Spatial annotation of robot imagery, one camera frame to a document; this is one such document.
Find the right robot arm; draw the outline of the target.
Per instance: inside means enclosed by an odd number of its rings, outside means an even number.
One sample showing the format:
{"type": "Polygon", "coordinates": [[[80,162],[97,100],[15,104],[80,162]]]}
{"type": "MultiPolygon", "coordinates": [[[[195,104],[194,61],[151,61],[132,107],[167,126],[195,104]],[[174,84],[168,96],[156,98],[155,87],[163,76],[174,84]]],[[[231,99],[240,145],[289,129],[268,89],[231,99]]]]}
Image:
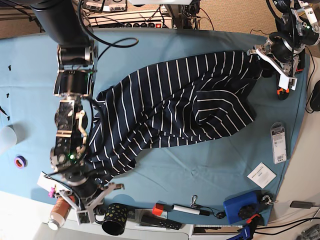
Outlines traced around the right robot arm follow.
{"type": "Polygon", "coordinates": [[[50,164],[66,181],[56,193],[74,210],[78,224],[92,224],[103,213],[104,198],[122,184],[97,183],[104,168],[89,169],[88,117],[82,99],[91,100],[96,78],[98,47],[87,34],[81,9],[70,0],[34,0],[30,7],[45,32],[58,44],[57,78],[53,93],[60,97],[54,121],[57,127],[50,164]]]}

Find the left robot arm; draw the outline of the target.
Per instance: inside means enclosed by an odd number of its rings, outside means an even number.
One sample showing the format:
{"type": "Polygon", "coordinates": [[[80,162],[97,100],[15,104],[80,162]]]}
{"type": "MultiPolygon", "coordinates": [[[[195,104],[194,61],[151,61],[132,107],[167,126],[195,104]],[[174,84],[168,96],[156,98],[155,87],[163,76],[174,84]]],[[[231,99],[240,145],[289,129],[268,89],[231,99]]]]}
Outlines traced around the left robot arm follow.
{"type": "Polygon", "coordinates": [[[320,43],[320,26],[313,4],[318,0],[274,0],[266,5],[274,17],[277,31],[268,35],[264,44],[255,45],[247,55],[257,55],[278,75],[280,91],[294,91],[296,72],[302,65],[306,47],[320,43]]]}

